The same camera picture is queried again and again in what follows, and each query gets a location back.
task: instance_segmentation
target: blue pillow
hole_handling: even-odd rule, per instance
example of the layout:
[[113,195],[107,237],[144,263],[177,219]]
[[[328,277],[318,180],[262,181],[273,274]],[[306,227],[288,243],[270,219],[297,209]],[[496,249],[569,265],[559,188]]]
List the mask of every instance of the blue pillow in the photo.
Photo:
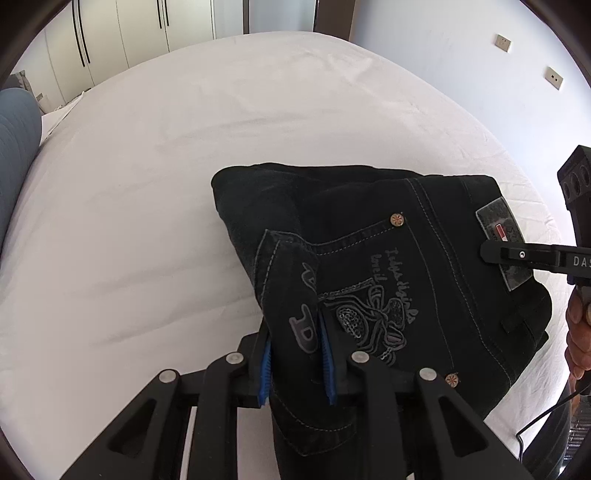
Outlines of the blue pillow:
[[0,245],[41,142],[41,111],[26,90],[0,90]]

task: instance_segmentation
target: bed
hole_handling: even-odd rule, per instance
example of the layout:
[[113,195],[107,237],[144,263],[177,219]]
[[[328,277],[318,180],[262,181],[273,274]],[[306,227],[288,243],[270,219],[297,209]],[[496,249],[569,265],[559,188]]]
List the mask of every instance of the bed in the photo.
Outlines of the bed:
[[[254,34],[140,64],[85,93],[53,129],[5,239],[0,426],[35,480],[59,478],[158,371],[203,369],[257,330],[209,182],[266,161],[491,175],[526,241],[560,243],[490,132],[351,43]],[[568,375],[566,279],[535,275],[553,300],[550,340],[486,419],[514,453],[516,431]],[[241,478],[277,479],[269,410],[241,410],[238,430]]]

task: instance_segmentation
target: electrical outlet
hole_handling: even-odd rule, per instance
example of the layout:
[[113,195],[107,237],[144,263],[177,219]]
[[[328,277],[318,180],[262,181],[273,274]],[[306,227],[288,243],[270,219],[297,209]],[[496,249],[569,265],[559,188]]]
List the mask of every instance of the electrical outlet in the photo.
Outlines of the electrical outlet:
[[511,40],[508,38],[503,37],[502,35],[497,35],[495,40],[495,45],[499,47],[501,50],[505,50],[509,52],[509,47],[511,46]]
[[560,90],[563,78],[560,75],[558,75],[558,73],[556,73],[553,69],[548,67],[548,69],[546,70],[546,75],[544,75],[544,78],[548,80],[552,85],[554,85],[554,87],[557,90]]

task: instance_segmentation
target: metal screw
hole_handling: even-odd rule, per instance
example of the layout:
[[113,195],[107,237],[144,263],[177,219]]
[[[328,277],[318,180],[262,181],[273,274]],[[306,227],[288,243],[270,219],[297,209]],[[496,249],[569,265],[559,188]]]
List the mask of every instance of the metal screw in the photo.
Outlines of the metal screw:
[[356,364],[364,364],[365,362],[369,362],[369,354],[367,352],[357,350],[351,354],[351,360]]
[[241,364],[244,361],[244,355],[240,352],[232,352],[226,355],[226,362],[231,365]]
[[427,380],[428,382],[432,382],[437,378],[437,372],[432,368],[422,368],[418,374],[423,380]]
[[404,217],[402,213],[393,213],[390,217],[390,223],[394,226],[403,226],[404,225]]
[[449,374],[445,377],[445,381],[450,387],[456,388],[460,382],[460,377],[458,377],[457,374]]
[[177,373],[174,370],[162,370],[158,376],[158,380],[162,383],[173,382],[177,378]]

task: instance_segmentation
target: finger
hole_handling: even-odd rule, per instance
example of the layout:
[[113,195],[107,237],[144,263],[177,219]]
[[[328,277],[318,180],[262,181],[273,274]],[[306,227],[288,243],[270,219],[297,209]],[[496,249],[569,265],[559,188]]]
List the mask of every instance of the finger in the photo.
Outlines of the finger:
[[564,352],[564,358],[566,358],[566,363],[569,365],[569,370],[573,374],[573,377],[575,377],[577,380],[581,380],[584,375],[584,370],[581,367],[575,365],[573,358],[570,356],[570,350],[568,348]]
[[591,353],[583,352],[573,342],[570,333],[566,336],[566,344],[569,346],[570,357],[574,363],[584,370],[591,370]]
[[579,297],[579,293],[577,292],[577,287],[573,288],[573,292],[570,294],[569,298],[569,306],[566,309],[566,319],[577,324],[581,321],[581,317],[583,316],[583,302],[581,297]]
[[573,323],[567,319],[569,334],[584,353],[591,353],[591,326],[586,322]]

